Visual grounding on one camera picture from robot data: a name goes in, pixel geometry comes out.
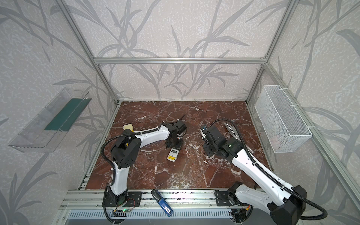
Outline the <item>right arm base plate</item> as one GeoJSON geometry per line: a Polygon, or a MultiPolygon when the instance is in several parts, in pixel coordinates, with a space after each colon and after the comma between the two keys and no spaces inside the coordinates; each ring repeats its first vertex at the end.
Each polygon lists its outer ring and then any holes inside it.
{"type": "Polygon", "coordinates": [[[248,207],[249,206],[249,204],[247,203],[242,203],[239,202],[238,200],[235,200],[235,197],[229,197],[227,191],[215,190],[214,195],[216,199],[216,205],[218,207],[220,206],[248,207]]]}

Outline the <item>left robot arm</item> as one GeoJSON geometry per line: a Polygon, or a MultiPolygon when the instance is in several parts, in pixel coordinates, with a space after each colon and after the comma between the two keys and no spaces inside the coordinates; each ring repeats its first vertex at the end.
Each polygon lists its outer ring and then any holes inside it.
{"type": "Polygon", "coordinates": [[[173,122],[163,122],[148,130],[132,131],[128,128],[121,135],[107,140],[101,146],[100,155],[111,166],[112,194],[120,197],[127,192],[129,168],[135,163],[142,147],[165,141],[167,148],[180,150],[183,145],[182,137],[186,131],[185,122],[178,119],[173,122]]]}

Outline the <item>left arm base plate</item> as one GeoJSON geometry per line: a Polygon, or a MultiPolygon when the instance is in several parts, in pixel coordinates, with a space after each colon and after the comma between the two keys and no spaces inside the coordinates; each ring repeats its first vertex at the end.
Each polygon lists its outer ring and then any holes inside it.
{"type": "Polygon", "coordinates": [[[139,207],[142,198],[142,192],[124,192],[116,196],[111,190],[105,193],[102,207],[139,207]]]}

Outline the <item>white remote red keypad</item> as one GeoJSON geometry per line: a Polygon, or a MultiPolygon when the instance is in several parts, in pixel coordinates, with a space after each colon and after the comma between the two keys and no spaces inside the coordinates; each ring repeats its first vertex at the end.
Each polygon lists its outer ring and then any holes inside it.
{"type": "Polygon", "coordinates": [[[171,162],[175,162],[178,155],[179,155],[179,152],[180,152],[180,150],[171,148],[171,150],[170,150],[170,152],[168,154],[167,160],[169,160],[171,162]]]}

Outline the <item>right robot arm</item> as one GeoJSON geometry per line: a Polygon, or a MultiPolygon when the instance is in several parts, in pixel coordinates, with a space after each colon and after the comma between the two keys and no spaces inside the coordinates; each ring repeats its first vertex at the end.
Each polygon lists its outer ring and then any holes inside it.
{"type": "Polygon", "coordinates": [[[257,160],[242,137],[226,139],[214,126],[201,126],[206,154],[220,156],[246,173],[262,190],[255,190],[237,182],[229,190],[233,205],[243,203],[270,215],[277,225],[296,225],[299,220],[322,220],[327,211],[307,199],[306,190],[294,187],[276,176],[257,160]]]}

